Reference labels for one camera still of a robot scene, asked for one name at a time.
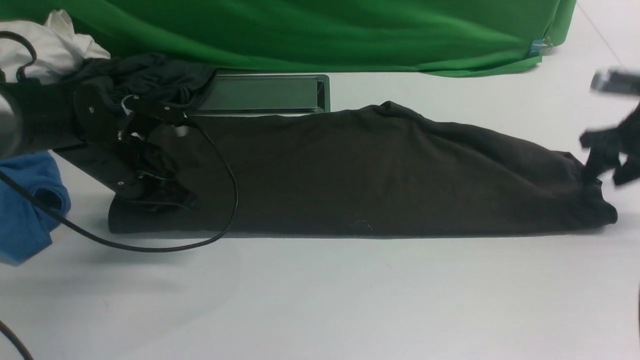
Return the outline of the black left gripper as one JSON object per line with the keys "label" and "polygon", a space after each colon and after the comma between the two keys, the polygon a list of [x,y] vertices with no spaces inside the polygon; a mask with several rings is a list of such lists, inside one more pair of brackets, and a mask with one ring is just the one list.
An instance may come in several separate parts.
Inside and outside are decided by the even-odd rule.
{"label": "black left gripper", "polygon": [[191,210],[197,196],[176,182],[176,163],[159,145],[125,131],[127,117],[82,112],[74,122],[77,141],[55,153],[128,203],[162,213]]}

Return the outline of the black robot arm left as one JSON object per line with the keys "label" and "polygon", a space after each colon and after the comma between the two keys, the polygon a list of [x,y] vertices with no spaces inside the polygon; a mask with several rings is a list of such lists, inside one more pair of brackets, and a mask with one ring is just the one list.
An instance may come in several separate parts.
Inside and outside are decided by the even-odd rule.
{"label": "black robot arm left", "polygon": [[53,151],[119,198],[151,211],[192,208],[178,165],[150,141],[158,128],[184,128],[180,109],[129,95],[119,120],[91,84],[1,85],[1,159]]}

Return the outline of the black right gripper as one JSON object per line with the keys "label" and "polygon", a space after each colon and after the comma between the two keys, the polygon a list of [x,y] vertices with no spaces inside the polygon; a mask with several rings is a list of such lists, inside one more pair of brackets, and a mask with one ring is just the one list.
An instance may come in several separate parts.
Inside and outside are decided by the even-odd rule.
{"label": "black right gripper", "polygon": [[615,186],[624,186],[640,177],[640,107],[637,106],[617,126],[585,131],[580,145],[589,150],[582,169],[582,182],[591,185],[606,171],[613,171]]}

